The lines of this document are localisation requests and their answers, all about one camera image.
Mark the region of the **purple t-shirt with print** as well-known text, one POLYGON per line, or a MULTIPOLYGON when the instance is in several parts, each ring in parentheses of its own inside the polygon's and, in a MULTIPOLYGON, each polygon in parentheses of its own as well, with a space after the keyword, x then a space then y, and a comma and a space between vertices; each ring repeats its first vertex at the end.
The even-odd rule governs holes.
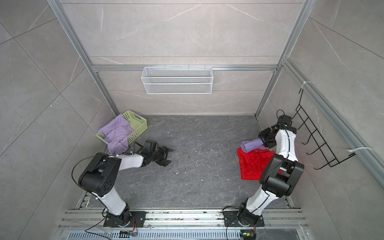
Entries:
POLYGON ((267 147, 264 146, 263 141, 260 138, 251 140, 251 141, 242 141, 241 149, 245 153, 249 153, 253 150, 266 150, 267 147))

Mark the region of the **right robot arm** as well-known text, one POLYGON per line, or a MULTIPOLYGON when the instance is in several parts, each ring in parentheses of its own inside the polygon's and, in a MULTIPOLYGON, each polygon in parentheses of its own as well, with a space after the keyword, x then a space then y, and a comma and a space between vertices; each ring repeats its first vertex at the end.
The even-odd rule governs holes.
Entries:
POLYGON ((242 226, 255 226, 271 202, 293 192, 305 169, 296 157, 296 133, 290 122, 277 123, 259 133, 263 146, 276 147, 276 152, 261 174, 261 186, 240 206, 238 221, 242 226))

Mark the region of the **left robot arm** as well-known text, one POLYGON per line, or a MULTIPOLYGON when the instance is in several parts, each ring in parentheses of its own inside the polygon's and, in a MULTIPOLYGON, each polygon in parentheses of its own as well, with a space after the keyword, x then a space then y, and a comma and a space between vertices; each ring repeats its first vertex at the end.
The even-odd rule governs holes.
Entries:
POLYGON ((111 216, 122 218, 128 214, 129 206, 115 188, 118 173, 126 169, 145 167, 151 162, 166 167, 171 163, 168 153, 173 151, 164 146, 120 155, 97 153, 91 157, 92 160, 80 175, 77 184, 94 195, 111 216))

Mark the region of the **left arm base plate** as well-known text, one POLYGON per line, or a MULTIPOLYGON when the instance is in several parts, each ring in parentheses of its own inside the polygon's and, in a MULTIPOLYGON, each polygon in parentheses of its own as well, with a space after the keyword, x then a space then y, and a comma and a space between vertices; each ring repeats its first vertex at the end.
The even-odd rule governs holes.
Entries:
POLYGON ((111 228, 132 228, 136 226, 142 228, 146 214, 145 211, 123 212, 119 216, 108 213, 103 226, 111 228))

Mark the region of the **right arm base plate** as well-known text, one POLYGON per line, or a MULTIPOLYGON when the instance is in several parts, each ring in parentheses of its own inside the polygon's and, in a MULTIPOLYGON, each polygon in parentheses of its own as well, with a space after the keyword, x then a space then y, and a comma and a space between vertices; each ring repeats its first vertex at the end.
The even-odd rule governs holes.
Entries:
POLYGON ((239 214, 239 210, 223 211, 224 223, 226 227, 264 227, 263 216, 243 211, 239 214))

